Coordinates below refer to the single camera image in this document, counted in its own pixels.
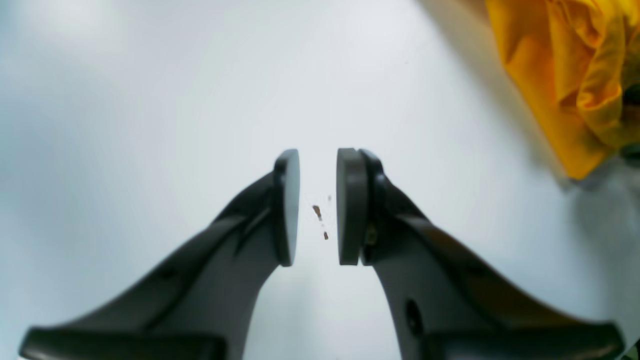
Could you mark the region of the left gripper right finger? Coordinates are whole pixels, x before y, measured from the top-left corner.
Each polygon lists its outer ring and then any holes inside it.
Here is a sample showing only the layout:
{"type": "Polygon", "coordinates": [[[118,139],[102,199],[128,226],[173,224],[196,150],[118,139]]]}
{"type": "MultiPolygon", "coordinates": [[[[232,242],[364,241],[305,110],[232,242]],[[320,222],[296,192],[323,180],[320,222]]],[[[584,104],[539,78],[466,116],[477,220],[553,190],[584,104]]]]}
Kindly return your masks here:
{"type": "Polygon", "coordinates": [[[615,360],[611,322],[570,317],[437,227],[366,149],[336,155],[340,265],[372,267],[404,360],[615,360]]]}

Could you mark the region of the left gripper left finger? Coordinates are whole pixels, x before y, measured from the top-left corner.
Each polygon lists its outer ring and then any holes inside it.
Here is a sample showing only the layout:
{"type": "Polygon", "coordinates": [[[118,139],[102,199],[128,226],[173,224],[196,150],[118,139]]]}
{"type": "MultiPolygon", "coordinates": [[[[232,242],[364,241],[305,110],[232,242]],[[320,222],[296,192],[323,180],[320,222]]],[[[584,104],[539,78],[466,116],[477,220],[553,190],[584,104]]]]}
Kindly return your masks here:
{"type": "Polygon", "coordinates": [[[200,233],[82,317],[33,326],[23,360],[240,360],[266,280],[297,249],[300,160],[279,155],[200,233]]]}

